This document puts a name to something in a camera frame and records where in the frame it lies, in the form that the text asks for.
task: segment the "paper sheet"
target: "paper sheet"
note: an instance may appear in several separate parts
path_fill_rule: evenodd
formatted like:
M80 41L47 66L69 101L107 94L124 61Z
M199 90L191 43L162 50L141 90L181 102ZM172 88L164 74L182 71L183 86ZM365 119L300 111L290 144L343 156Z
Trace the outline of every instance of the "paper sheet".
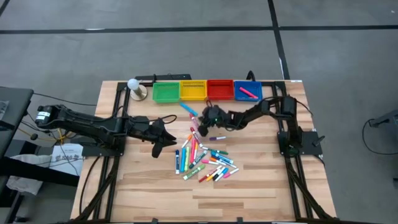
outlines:
M78 174L80 176L81 168L83 167L83 157L81 156L82 151L83 146L79 144L63 144L62 146L54 146L51 159L53 162L50 164L50 169L66 172L72 175Z

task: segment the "wooden plank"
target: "wooden plank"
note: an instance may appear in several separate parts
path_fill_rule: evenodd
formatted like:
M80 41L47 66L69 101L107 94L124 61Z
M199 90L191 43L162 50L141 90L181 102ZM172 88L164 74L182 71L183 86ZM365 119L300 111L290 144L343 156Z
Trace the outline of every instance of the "wooden plank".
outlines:
M116 81L103 82L97 116L111 115L116 85ZM303 83L286 81L286 87L289 94L308 105ZM219 182L198 183L200 177L216 167L208 164L198 175L184 181L183 174L175 174L175 150L180 148L190 134L189 127L192 124L188 113L177 103L153 102L152 88L147 89L149 95L144 101L130 99L127 110L129 115L144 115L155 119L176 114L176 122L167 124L166 128L177 138L178 144L164 148L159 158L154 159L151 156L151 144L138 139L127 139L126 151L121 158L118 171L112 222L148 222L152 218L158 218L161 222L231 222L235 221L236 217L254 222L294 220L285 163L279 154L276 138L278 126L274 119L263 116L240 131L209 129L209 136L225 135L228 138L216 142L202 138L203 144L228 151L228 157L234 160L239 172ZM264 97L271 96L271 88L264 87L263 94ZM244 111L255 105L237 101L213 103L226 111ZM204 101L187 101L186 104L199 113L206 106ZM299 125L304 130L311 130L313 123L310 113L302 105L298 105L297 111ZM312 156L302 156L302 160L309 191L326 212L335 216L323 165ZM81 188L93 161L93 158L84 161L71 218L78 215ZM83 206L90 202L97 191L101 165L102 159L88 178ZM100 217L104 216L105 205L106 197L102 202ZM300 208L304 216L302 199Z

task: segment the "yellow bin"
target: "yellow bin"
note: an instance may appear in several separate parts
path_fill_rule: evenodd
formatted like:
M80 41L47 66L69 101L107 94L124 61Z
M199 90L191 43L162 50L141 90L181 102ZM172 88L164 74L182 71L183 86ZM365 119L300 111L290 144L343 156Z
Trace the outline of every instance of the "yellow bin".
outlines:
M205 100L207 97L206 80L181 80L181 100Z

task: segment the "marker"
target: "marker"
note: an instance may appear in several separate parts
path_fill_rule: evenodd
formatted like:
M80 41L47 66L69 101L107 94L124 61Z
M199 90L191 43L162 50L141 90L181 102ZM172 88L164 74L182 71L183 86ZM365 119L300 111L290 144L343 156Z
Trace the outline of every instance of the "marker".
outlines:
M189 117L191 117L192 123L195 125L195 127L197 127L197 129L199 128L199 124L197 119L195 118L195 116L193 114L189 114Z
M239 168L232 170L231 172L227 173L224 175L224 178L228 178L229 176L231 176L232 174L236 173L239 170Z
M214 172L213 174L211 174L209 177L207 177L206 181L211 180L215 175L217 175L219 172L221 172L222 169L218 169L217 172Z
M236 165L234 165L234 164L230 164L229 162L226 162L224 160L221 160L221 161L223 161L225 164L229 165L230 167L236 168Z
M211 156L213 156L213 157L215 157L215 158L217 158L217 159L219 159L219 160L229 162L230 164L234 164L234 161L233 161L232 159L227 158L227 157L225 157L225 156L223 156L223 155L220 155L220 154L217 153L217 152L213 152L213 151L212 151L212 152L211 152Z
M212 152L217 152L217 153L224 154L224 155L228 155L228 152L226 152L226 151L221 151L221 150L216 150L216 149L210 149L210 148L207 148L207 147L205 147L205 146L203 146L202 149L204 149L204 150L209 150L209 151L212 151Z
M193 109L191 109L191 107L187 106L185 103L180 103L180 105L189 113L193 114L194 116L198 116L198 113L196 113Z
M188 139L184 142L184 144L182 144L181 148L185 147L188 144L189 140L191 140L191 138L192 138L192 134L190 134L188 136Z
M193 127L191 127L191 132L192 132L193 137L195 137L195 139L196 139L197 142L199 143L199 146L200 146L200 147L203 147L203 144L201 143L201 141L200 141L200 139L199 139L199 137L198 137L198 135L197 135L197 133L195 132L195 130L194 130Z
M216 182L218 180L220 180L224 176L224 174L227 173L227 172L228 172L228 168L225 168L224 171L217 177Z
M204 177L202 177L200 180L199 180L199 183L200 182L202 182L202 181L204 181L207 177L209 177L211 174L214 174L215 172L217 172L219 169L221 169L222 168L222 166L218 166L217 168L215 168L215 169L213 169L210 173L208 173L206 176L204 176Z
M210 137L210 141L216 141L216 140L221 140L221 139L226 139L226 136L220 136L220 137Z
M192 163L195 160L195 158L193 157L193 154L195 153L195 150L193 150L193 149L195 148L195 145L197 144L197 141L195 139L192 139L191 142L192 142L192 144L191 144L192 150L191 150L190 159L189 159L190 163Z
M181 149L180 172L185 171L185 149Z
M205 168L205 165L202 164L200 165L200 167L197 167L196 169L194 169L193 171L191 171L189 174L185 175L183 178L184 180L188 180L189 178L191 178L193 175L197 174L199 171L203 170Z
M226 166L226 164L224 162L221 162L221 161L219 161L218 159L216 159L214 157L211 157L210 160L213 161L213 162L217 162L218 164Z
M198 152L198 143L195 142L195 153L193 154L193 159L197 159L197 152Z
M188 171L189 151L190 151L190 148L187 146L185 149L186 149L186 153L185 153L186 159L185 159L185 168L184 168L184 171Z
M175 151L175 174L180 174L180 164L178 164L179 159L180 159L180 151L177 149Z
M218 177L219 175L221 175L221 173L222 173L224 170L225 170L225 167L223 167L220 171L218 171L218 173L217 173L216 175L214 175L213 180L216 180L217 177Z
M216 162L213 162L213 161L208 161L208 160L206 160L206 159L202 160L201 162L202 162L202 163L204 163L204 164L213 164L213 165L219 165L219 164L218 164L218 163L216 163Z
M244 92L247 96L250 96L251 98L258 99L257 96L255 96L253 93L247 91L247 90L244 89L243 87L240 87L239 90L241 90L242 92Z
M189 165L189 169L192 169L199 161L201 161L201 160L204 158L204 156L205 156L206 154L207 154L207 151L203 151L203 153L201 153L200 156L197 157L197 158L195 159L195 161L192 162L191 165Z

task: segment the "green marker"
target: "green marker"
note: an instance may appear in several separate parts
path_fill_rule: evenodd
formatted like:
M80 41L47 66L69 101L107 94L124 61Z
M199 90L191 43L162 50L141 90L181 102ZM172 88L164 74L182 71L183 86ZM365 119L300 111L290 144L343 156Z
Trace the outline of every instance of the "green marker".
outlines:
M184 172L186 172L186 171L188 171L188 163L189 163L189 147L187 146L186 147L186 153L185 153L185 158L186 158L186 160L185 160L185 168L184 168Z
M193 162L191 163L191 165L189 165L189 169L192 169L196 164L198 164L198 162L199 162L200 160L202 160L206 154L207 154L207 151L206 151L206 150L203 150L203 153L201 153L200 156L198 156L198 157L195 159L195 161L193 161Z
M220 150L216 150L216 149L209 149L209 148L207 148L207 147L202 147L202 149L204 149L204 150L210 150L210 151L212 151L212 152L217 152L217 153L224 154L224 155L228 155L228 152L226 152L226 151L220 151Z
M200 165L200 167L194 169L191 173L185 175L184 180L188 180L189 178L191 178L193 175L199 173L199 171L203 170L204 168L205 168L204 164Z

